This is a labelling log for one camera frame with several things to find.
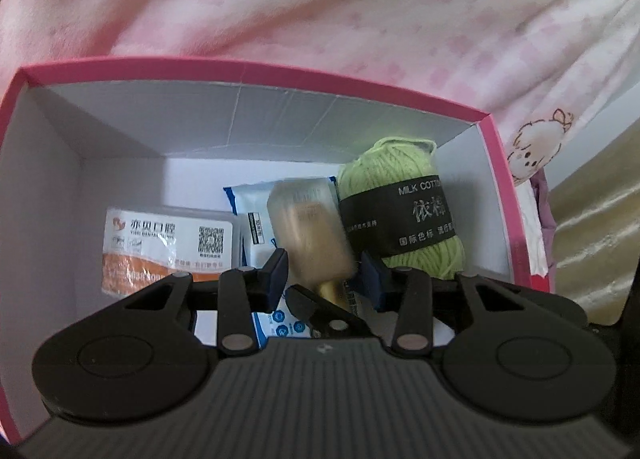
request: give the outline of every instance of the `box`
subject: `box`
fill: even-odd
[[[469,271],[530,285],[511,174],[487,114],[245,62],[105,58],[20,69],[0,104],[0,417],[10,440],[47,417],[31,381],[37,347],[114,301],[100,291],[108,207],[229,210],[223,186],[334,175],[390,135],[438,144]]]

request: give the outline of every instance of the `pink and white fabric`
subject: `pink and white fabric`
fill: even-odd
[[[314,68],[492,113],[520,183],[637,63],[639,30],[640,0],[0,0],[0,90],[104,54]]]

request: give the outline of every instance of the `yarn strand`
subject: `yarn strand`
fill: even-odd
[[[389,137],[378,140],[338,174],[338,195],[345,199],[373,188],[437,174],[433,165],[436,143]],[[431,277],[453,279],[465,265],[465,250],[457,235],[437,244],[382,259],[388,267],[408,265]]]

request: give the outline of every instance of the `orange and white label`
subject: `orange and white label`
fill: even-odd
[[[130,295],[174,271],[214,280],[232,267],[228,221],[110,209],[102,249],[102,289]]]

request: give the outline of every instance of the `black yarn label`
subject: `black yarn label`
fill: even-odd
[[[340,201],[340,217],[356,256],[380,257],[441,243],[456,233],[437,175],[392,183]]]

